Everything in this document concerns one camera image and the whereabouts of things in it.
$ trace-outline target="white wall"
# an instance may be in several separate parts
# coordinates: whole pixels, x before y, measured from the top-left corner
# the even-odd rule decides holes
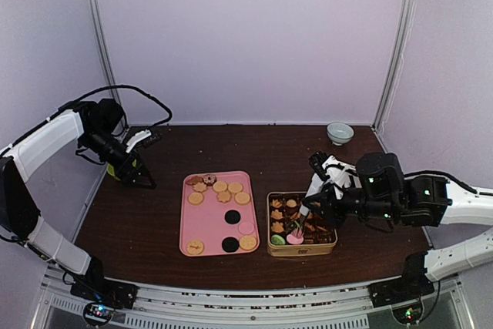
[[[493,187],[493,0],[418,0],[383,139],[406,172],[448,171]],[[483,230],[432,230],[443,247]],[[461,275],[477,327],[491,327],[493,265]]]
[[[0,9],[2,148],[105,82],[86,0],[0,0]],[[61,151],[28,184],[43,216],[68,238],[101,170],[77,159],[74,149]],[[44,271],[33,253],[0,243],[0,327],[28,327]]]
[[[99,0],[118,83],[178,123],[371,123],[402,0]],[[163,117],[122,93],[132,123]]]

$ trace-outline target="wooden table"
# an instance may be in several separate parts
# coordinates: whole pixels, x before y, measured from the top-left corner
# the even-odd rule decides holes
[[[421,228],[378,233],[349,218],[334,252],[320,257],[267,253],[266,197],[306,191],[317,150],[349,163],[381,151],[368,127],[332,146],[323,126],[165,126],[163,140],[141,151],[155,190],[125,188],[104,179],[77,245],[102,259],[106,276],[147,284],[216,289],[281,289],[345,284],[401,273],[405,257],[426,250]],[[253,253],[189,258],[179,251],[182,184],[191,173],[243,170],[250,174],[261,245]]]

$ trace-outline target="round cookie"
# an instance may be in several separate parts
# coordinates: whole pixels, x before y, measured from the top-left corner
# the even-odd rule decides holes
[[[221,203],[226,203],[231,201],[231,193],[226,191],[226,192],[221,192],[217,194],[217,200],[219,200]]]
[[[193,256],[199,255],[203,252],[204,245],[201,240],[192,240],[186,245],[186,252]]]
[[[192,204],[194,206],[198,206],[203,202],[203,194],[197,193],[197,192],[191,193],[188,196],[188,201],[190,204]]]
[[[207,190],[207,185],[204,184],[204,183],[195,184],[193,186],[193,190],[195,190],[196,192],[203,193],[203,192],[205,192]]]
[[[216,181],[213,185],[213,190],[216,193],[226,192],[228,190],[228,184],[224,181]]]
[[[241,183],[236,183],[236,182],[231,183],[230,185],[228,185],[228,190],[230,191],[230,193],[236,194],[243,191],[243,185],[241,185]]]
[[[212,173],[208,173],[207,175],[203,176],[203,182],[207,186],[212,186],[216,182],[216,180],[216,175],[213,175]]]
[[[234,200],[236,203],[244,205],[250,202],[250,195],[248,193],[239,192],[236,196],[234,196]]]
[[[297,203],[296,203],[296,200],[288,200],[286,202],[286,206],[288,206],[289,208],[294,208],[297,206]]]
[[[253,250],[257,246],[257,239],[253,235],[245,235],[240,239],[242,250]]]

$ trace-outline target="white robotic arm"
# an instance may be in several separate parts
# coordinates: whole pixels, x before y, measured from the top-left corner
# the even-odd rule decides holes
[[[302,222],[310,210],[317,211],[317,202],[333,227],[340,227],[348,215],[363,223],[382,219],[389,224],[414,227],[450,223],[493,225],[493,190],[468,186],[440,172],[405,176],[392,153],[370,153],[356,166],[316,153],[310,164],[315,174],[300,210]],[[414,284],[419,288],[409,292],[407,298],[430,293],[432,282],[492,260],[493,228],[448,248],[411,255],[396,284],[370,286],[374,306],[402,300],[403,286]]]
[[[127,186],[154,189],[156,183],[136,148],[147,147],[160,139],[149,129],[139,131],[126,144],[112,134],[122,118],[122,107],[114,99],[98,103],[83,98],[107,89],[133,89],[165,108],[161,102],[133,86],[104,87],[69,102],[23,137],[0,151],[0,226],[15,236],[3,240],[20,244],[43,260],[57,264],[75,281],[74,295],[114,308],[131,308],[136,286],[104,278],[102,262],[78,248],[41,216],[25,184],[32,174],[68,143],[92,150],[101,163],[112,167],[114,177]],[[76,154],[86,149],[79,149]]]

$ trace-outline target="cookie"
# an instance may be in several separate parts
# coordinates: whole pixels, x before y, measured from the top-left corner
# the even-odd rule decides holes
[[[212,173],[204,175],[202,179],[204,184],[206,184],[207,186],[212,186],[217,180],[216,175],[213,175]]]
[[[230,193],[236,194],[243,190],[243,185],[241,185],[240,183],[231,183],[230,185],[228,185],[228,190],[230,191]]]
[[[204,183],[195,184],[193,186],[193,190],[195,190],[196,192],[203,193],[203,192],[205,192],[207,190],[207,185],[204,184]]]
[[[279,210],[274,210],[270,213],[270,218],[274,220],[282,220],[283,219],[283,213],[280,212]]]
[[[284,225],[282,223],[278,223],[276,221],[275,223],[272,223],[272,226],[270,227],[270,229],[274,233],[282,233],[282,232],[284,232]]]
[[[190,204],[194,205],[194,206],[198,206],[200,205],[202,202],[203,202],[203,194],[202,193],[191,193],[189,196],[188,196],[188,201]]]
[[[213,190],[216,193],[226,192],[228,190],[228,184],[223,181],[216,181],[213,185]]]
[[[226,203],[231,201],[231,193],[226,191],[226,192],[221,192],[217,194],[217,200],[219,200],[221,203]]]
[[[186,252],[193,256],[201,254],[203,252],[203,242],[201,240],[192,240],[186,245]]]
[[[236,196],[234,196],[234,200],[238,204],[247,204],[250,202],[250,195],[248,193],[239,192]]]
[[[280,200],[273,200],[272,201],[272,207],[274,208],[280,208],[283,204],[280,202]]]
[[[288,206],[289,208],[294,208],[296,207],[298,204],[296,203],[296,200],[288,200],[286,202],[286,206]]]
[[[242,250],[253,250],[257,246],[257,239],[253,235],[245,235],[240,239]]]
[[[197,175],[190,177],[185,182],[186,185],[191,185],[191,186],[194,186],[195,184],[198,184],[198,183],[203,183],[203,179],[201,176],[197,176]]]

